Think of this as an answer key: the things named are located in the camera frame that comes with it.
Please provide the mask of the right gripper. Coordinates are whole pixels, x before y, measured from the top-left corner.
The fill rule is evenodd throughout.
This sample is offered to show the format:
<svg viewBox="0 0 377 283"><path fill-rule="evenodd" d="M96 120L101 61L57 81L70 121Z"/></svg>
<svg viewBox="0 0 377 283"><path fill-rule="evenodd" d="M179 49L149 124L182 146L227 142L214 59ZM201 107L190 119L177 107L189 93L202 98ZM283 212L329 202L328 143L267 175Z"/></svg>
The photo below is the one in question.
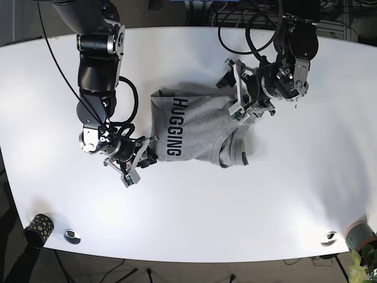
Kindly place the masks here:
<svg viewBox="0 0 377 283"><path fill-rule="evenodd" d="M119 140L117 144L106 145L103 147L103 154L107 157L104 166L117 171L126 187L135 185L140 181L136 168L143 169L157 163L157 155L150 148L150 143L157 140L157 136L152 136L129 143Z"/></svg>

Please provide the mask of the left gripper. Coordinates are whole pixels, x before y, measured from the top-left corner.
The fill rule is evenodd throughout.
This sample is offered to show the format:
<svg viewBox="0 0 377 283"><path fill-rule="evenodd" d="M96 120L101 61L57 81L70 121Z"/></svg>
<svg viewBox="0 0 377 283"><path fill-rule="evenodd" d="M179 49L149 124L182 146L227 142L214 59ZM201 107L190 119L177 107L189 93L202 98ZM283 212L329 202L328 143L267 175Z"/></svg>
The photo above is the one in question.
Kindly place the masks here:
<svg viewBox="0 0 377 283"><path fill-rule="evenodd" d="M229 69L216 83L218 89L236 88L236 101L229 107L230 116L239 123L251 117L260 118L265 112L274 116L276 111L270 97L262 92L261 69L248 67L241 60L228 58Z"/></svg>

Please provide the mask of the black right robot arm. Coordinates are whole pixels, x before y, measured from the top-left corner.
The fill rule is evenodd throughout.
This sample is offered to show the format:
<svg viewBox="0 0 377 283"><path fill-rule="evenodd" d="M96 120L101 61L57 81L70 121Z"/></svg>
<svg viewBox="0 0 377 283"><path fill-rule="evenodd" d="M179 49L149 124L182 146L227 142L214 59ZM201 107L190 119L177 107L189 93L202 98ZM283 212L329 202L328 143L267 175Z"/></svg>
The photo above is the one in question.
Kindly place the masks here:
<svg viewBox="0 0 377 283"><path fill-rule="evenodd" d="M103 154L105 166L121 175L126 187L140 181L137 167L155 164L157 156L149 144L156 136L131 137L135 130L139 99L135 85L120 76L125 26L111 1L51 1L59 16L77 35L78 67L77 116L83 124L79 136L85 153ZM134 106L128 119L111 121L117 104L116 88L126 83L133 93Z"/></svg>

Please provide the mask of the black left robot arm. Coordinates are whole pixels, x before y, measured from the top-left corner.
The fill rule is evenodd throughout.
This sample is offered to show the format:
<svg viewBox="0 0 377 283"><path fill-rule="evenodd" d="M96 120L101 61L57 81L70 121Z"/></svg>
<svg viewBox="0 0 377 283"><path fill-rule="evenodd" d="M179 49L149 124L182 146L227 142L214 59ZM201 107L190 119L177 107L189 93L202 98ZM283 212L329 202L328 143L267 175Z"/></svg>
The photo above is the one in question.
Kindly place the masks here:
<svg viewBox="0 0 377 283"><path fill-rule="evenodd" d="M245 38L259 62L250 68L241 60L228 59L227 73L219 79L219 89L235 87L237 100L229 108L230 116L240 124L264 112L275 114L274 98L295 101L306 95L310 62L316 56L319 42L316 26L320 22L320 1L252 1L256 12L245 26ZM277 16L271 39L256 48L251 38L255 20L268 13Z"/></svg>

